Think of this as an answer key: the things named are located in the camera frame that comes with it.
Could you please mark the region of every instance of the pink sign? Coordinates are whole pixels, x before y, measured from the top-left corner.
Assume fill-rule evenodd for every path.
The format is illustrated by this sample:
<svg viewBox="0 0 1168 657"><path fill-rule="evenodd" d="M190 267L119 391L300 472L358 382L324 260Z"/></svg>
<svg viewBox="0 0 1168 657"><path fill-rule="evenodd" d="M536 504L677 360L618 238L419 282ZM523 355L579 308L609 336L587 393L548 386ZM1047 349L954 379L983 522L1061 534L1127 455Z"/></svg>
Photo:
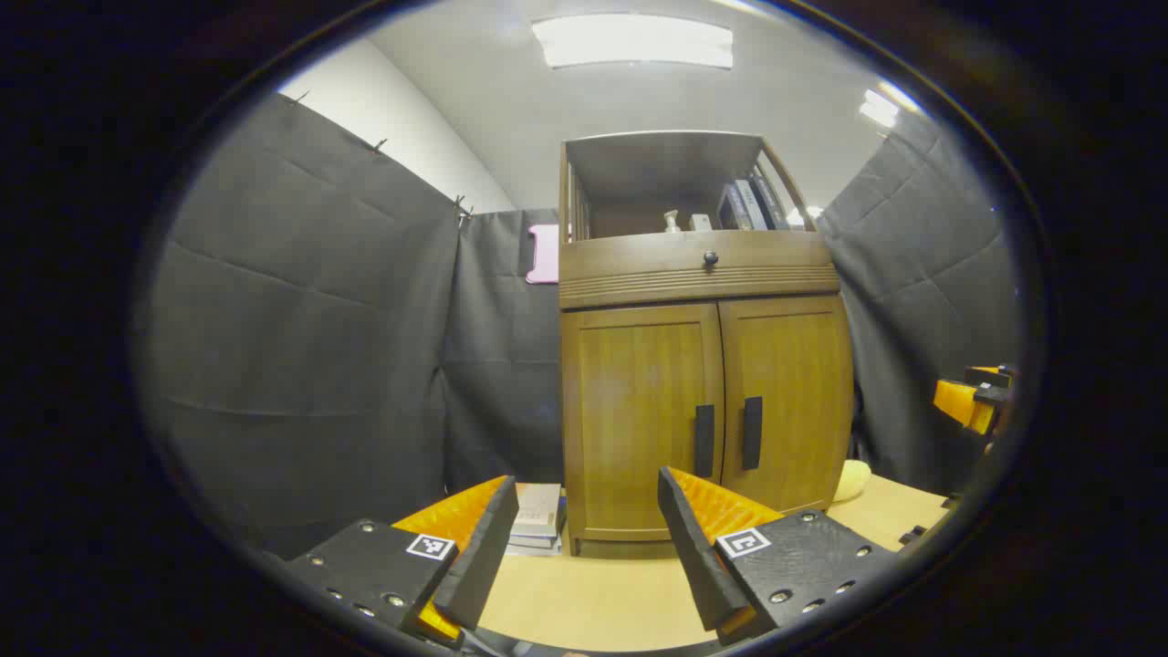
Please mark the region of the pink sign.
<svg viewBox="0 0 1168 657"><path fill-rule="evenodd" d="M528 283L559 282L559 227L556 224L533 226L528 233L535 235L535 263L527 272Z"/></svg>

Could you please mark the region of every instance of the table surface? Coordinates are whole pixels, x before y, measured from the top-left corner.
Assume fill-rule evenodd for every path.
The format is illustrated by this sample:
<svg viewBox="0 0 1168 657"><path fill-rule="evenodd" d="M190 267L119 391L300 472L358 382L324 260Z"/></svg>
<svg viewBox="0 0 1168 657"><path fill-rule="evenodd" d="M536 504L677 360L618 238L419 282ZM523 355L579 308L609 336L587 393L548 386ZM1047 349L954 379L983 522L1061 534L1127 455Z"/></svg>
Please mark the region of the table surface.
<svg viewBox="0 0 1168 657"><path fill-rule="evenodd" d="M827 514L891 549L913 526L932 527L945 498L872 476ZM569 537L564 537L564 544ZM578 650L655 650L716 638L702 629L676 556L503 556L479 624L515 638Z"/></svg>

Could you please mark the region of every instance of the stack of books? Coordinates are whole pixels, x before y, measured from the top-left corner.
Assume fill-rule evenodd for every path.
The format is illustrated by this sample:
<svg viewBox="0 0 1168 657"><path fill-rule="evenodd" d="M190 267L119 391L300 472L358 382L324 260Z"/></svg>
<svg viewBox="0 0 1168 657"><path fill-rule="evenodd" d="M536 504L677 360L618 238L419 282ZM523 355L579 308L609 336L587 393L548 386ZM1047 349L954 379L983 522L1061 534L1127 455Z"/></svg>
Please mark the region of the stack of books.
<svg viewBox="0 0 1168 657"><path fill-rule="evenodd" d="M507 554L561 554L563 542L559 532L568 514L559 484L515 484L515 489L519 513L507 540Z"/></svg>
<svg viewBox="0 0 1168 657"><path fill-rule="evenodd" d="M801 223L787 223L774 188L757 171L723 187L717 216L730 230L804 230Z"/></svg>

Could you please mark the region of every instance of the gray curtain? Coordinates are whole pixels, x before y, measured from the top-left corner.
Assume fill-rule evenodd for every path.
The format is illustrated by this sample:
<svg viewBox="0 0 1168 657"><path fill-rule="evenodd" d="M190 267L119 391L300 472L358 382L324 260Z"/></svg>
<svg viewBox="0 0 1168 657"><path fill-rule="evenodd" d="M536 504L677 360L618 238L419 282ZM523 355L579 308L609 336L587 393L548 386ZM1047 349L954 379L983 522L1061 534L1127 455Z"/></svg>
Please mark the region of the gray curtain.
<svg viewBox="0 0 1168 657"><path fill-rule="evenodd" d="M981 455L986 438L932 397L938 379L1017 359L1017 276L1000 210L957 139L902 112L818 221L851 331L863 408L854 451L878 475L945 495Z"/></svg>
<svg viewBox="0 0 1168 657"><path fill-rule="evenodd" d="M442 365L451 491L499 475L564 480L558 288L524 278L528 228L557 222L555 210L484 214L459 234Z"/></svg>
<svg viewBox="0 0 1168 657"><path fill-rule="evenodd" d="M199 174L145 311L155 429L217 514L291 556L443 496L453 205L281 97Z"/></svg>

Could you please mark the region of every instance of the fluorescent light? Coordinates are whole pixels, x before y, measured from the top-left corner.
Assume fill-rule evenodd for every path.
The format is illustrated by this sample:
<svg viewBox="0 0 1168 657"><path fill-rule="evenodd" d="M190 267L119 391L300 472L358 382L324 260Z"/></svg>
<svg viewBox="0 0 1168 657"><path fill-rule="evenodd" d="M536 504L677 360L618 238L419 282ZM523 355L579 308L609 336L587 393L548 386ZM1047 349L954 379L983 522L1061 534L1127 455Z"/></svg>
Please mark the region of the fluorescent light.
<svg viewBox="0 0 1168 657"><path fill-rule="evenodd" d="M563 16L531 23L551 68L600 62L677 62L729 69L734 33L642 14Z"/></svg>
<svg viewBox="0 0 1168 657"><path fill-rule="evenodd" d="M867 116L868 118L875 120L876 123L883 125L884 127L892 127L896 125L896 115L890 115L881 111L881 108L872 105L871 103L864 103L860 105L860 113Z"/></svg>
<svg viewBox="0 0 1168 657"><path fill-rule="evenodd" d="M892 104L891 101L872 91L871 89L864 91L864 102L875 105L877 108L877 111L880 111L881 113L896 116L896 113L901 111L896 105Z"/></svg>
<svg viewBox="0 0 1168 657"><path fill-rule="evenodd" d="M902 108L909 110L910 112L920 112L920 105L913 103L912 98L909 98L904 91L901 91L896 87L892 87L887 82L882 82L880 83L880 90L891 96L894 101L899 103Z"/></svg>
<svg viewBox="0 0 1168 657"><path fill-rule="evenodd" d="M864 91L864 103L860 105L860 113L883 125L892 127L896 125L896 115L901 110L891 101L869 89Z"/></svg>

